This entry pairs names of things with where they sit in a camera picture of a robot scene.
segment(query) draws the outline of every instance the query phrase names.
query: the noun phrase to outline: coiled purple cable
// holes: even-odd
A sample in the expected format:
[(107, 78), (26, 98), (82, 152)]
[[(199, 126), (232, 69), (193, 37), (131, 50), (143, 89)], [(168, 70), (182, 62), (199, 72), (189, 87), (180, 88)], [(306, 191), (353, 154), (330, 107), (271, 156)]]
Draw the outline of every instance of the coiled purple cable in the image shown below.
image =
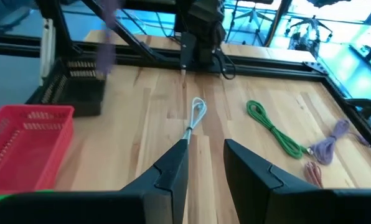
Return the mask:
[(98, 46), (96, 69), (104, 75), (111, 72), (115, 62), (115, 45), (111, 43), (111, 29), (115, 25), (118, 0), (100, 0), (103, 6), (105, 30), (103, 42)]
[[(310, 146), (308, 150), (311, 150), (314, 157), (317, 159), (317, 161), (323, 165), (328, 165), (332, 162), (334, 158), (334, 149), (335, 149), (335, 142), (337, 139), (345, 135), (349, 132), (350, 123), (346, 119), (342, 119), (338, 121), (335, 125), (335, 128), (332, 132), (332, 134), (316, 143)], [(365, 140), (362, 136), (358, 134), (351, 133), (354, 136), (357, 137), (359, 142), (363, 144), (364, 146), (370, 146), (370, 144)]]

